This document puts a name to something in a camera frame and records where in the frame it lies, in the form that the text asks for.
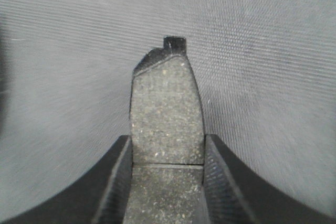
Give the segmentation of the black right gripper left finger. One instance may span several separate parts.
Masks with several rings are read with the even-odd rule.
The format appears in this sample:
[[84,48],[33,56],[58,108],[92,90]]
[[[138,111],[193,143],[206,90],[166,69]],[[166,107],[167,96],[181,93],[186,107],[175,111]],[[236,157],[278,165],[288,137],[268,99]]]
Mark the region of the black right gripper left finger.
[[122,223],[132,178],[132,141],[121,135],[82,177],[5,223]]

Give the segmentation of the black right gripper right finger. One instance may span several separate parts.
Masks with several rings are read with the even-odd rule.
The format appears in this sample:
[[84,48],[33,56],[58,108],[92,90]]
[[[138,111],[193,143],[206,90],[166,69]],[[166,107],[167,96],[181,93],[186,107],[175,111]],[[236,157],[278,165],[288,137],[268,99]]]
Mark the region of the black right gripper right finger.
[[214,134],[205,138],[203,188],[210,223],[335,223],[262,179]]

